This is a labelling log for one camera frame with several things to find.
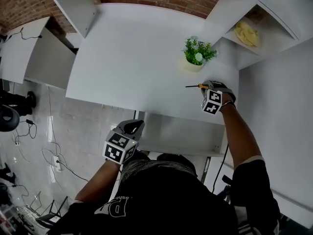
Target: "black t-shirt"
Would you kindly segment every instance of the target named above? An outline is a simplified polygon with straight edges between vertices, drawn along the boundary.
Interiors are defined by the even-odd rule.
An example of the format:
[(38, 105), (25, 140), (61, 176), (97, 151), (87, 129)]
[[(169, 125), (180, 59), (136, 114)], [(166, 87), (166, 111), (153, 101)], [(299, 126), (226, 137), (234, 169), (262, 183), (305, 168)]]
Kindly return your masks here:
[(278, 234), (279, 209), (262, 160), (235, 170), (231, 204), (177, 164), (141, 167), (121, 181), (110, 202), (72, 204), (48, 234)]

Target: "gray floor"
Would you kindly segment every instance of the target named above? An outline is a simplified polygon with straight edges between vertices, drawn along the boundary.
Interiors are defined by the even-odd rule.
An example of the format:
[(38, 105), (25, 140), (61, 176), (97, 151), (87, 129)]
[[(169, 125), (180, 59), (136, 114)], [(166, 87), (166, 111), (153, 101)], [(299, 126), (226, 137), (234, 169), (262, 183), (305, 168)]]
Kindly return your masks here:
[[(48, 162), (44, 159), (42, 148), (55, 151), (55, 146), (49, 143), (53, 134), (49, 121), (48, 87), (30, 82), (22, 85), (15, 84), (14, 87), (15, 94), (24, 96), (30, 90), (37, 96), (38, 104), (33, 115), (21, 117), (21, 121), (25, 119), (34, 121), (38, 127), (37, 136), (35, 139), (31, 139), (30, 136), (21, 137), (20, 146), (15, 146), (12, 138), (16, 135), (16, 131), (0, 133), (1, 162), (2, 165), (4, 162), (8, 163), (17, 176), (17, 184), (24, 185), (29, 191), (29, 196), (23, 197), (23, 201), (21, 195), (27, 195), (23, 187), (9, 188), (16, 205), (29, 205), (41, 191), (40, 199), (35, 200), (32, 207), (38, 208), (41, 202), (42, 207), (38, 212), (42, 213), (53, 199), (59, 206), (67, 195), (70, 200), (63, 210), (65, 213), (77, 192), (85, 185), (85, 181), (75, 177), (68, 170), (57, 172), (52, 169), (48, 164), (52, 154), (48, 150), (43, 150)], [(61, 154), (68, 167), (79, 176), (90, 179), (105, 161), (102, 150), (112, 125), (132, 119), (134, 111), (65, 98), (65, 93), (65, 90), (50, 87), (55, 139), (61, 147)], [(17, 131), (20, 135), (27, 134), (27, 123), (20, 123)], [(200, 178), (205, 158), (188, 156), (188, 159), (195, 164)], [(37, 231), (39, 234), (46, 232), (38, 227)]]

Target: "hand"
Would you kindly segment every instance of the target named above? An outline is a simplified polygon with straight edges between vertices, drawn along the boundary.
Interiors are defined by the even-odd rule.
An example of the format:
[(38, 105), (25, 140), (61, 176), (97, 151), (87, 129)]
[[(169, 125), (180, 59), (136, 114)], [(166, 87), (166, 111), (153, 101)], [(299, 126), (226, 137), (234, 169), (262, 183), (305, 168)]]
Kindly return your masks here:
[(233, 101), (233, 99), (227, 92), (224, 92), (222, 95), (222, 104), (225, 104), (228, 101)]

